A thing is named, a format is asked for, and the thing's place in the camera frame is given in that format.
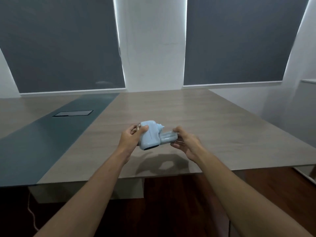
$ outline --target human arm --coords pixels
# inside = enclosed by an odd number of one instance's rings
[[[141,134],[136,125],[121,134],[117,149],[89,181],[37,232],[35,237],[93,236],[112,195],[122,167],[128,162]]]
[[[205,174],[235,228],[242,236],[311,236],[289,215],[238,178],[200,140],[183,128],[172,147],[182,150]]]

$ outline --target light blue device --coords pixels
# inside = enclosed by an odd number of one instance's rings
[[[143,121],[141,126],[148,125],[149,129],[139,139],[139,147],[142,150],[149,150],[159,145],[174,142],[178,139],[178,134],[173,131],[162,133],[163,125],[155,121]]]

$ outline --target dark brown floor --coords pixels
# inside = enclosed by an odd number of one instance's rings
[[[316,236],[316,186],[291,168],[248,170],[247,181]],[[33,236],[28,189],[0,189],[1,236]],[[145,198],[111,200],[96,236],[227,236],[228,219],[203,175],[150,178]],[[63,203],[30,208],[42,227]]]

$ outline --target person's right hand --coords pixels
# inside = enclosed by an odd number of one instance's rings
[[[181,126],[177,126],[173,131],[178,133],[178,139],[170,145],[183,151],[190,160],[196,162],[197,153],[203,148],[200,139],[196,135],[186,132]]]

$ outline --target human hand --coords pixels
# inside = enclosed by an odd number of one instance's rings
[[[116,149],[117,153],[122,154],[125,158],[125,163],[128,162],[133,150],[136,148],[138,141],[143,133],[148,131],[148,125],[140,127],[136,130],[137,125],[131,125],[128,129],[122,132],[121,138]]]
[[[173,131],[178,133],[178,139],[170,145],[183,151],[190,160],[196,162],[197,153],[203,148],[200,139],[196,135],[186,132],[181,126],[177,126]]]

